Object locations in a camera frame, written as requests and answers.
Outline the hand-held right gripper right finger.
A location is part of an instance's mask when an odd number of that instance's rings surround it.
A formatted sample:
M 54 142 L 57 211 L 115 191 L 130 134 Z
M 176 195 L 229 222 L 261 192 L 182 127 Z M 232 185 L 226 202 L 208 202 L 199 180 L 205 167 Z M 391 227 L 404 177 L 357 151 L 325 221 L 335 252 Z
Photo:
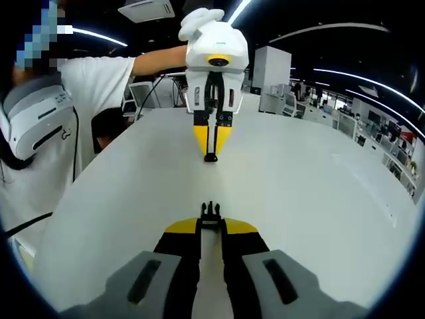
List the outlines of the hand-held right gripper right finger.
M 224 281 L 235 318 L 330 318 L 332 301 L 317 279 L 280 250 L 270 250 L 257 228 L 220 221 Z

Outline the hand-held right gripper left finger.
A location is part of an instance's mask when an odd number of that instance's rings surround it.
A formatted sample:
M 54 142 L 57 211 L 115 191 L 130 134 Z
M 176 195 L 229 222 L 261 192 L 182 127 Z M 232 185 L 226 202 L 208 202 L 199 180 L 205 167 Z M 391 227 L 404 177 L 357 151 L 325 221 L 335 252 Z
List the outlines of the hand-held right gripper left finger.
M 152 251 L 143 251 L 108 280 L 110 318 L 191 318 L 200 279 L 201 220 L 168 226 Z

